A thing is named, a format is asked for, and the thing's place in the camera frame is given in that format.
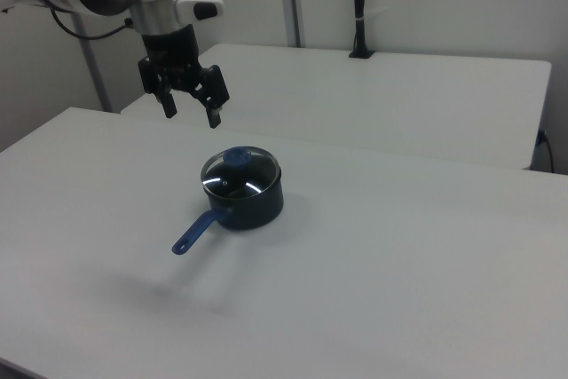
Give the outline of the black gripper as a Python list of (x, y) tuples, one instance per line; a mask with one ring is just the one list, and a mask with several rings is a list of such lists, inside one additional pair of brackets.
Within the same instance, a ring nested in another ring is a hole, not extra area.
[(138, 70), (145, 93), (155, 96), (170, 119), (178, 112), (171, 88), (190, 91), (205, 107), (209, 127), (215, 129), (230, 95), (218, 65), (202, 68), (193, 25), (166, 35), (142, 35), (142, 41), (146, 56), (138, 62)]

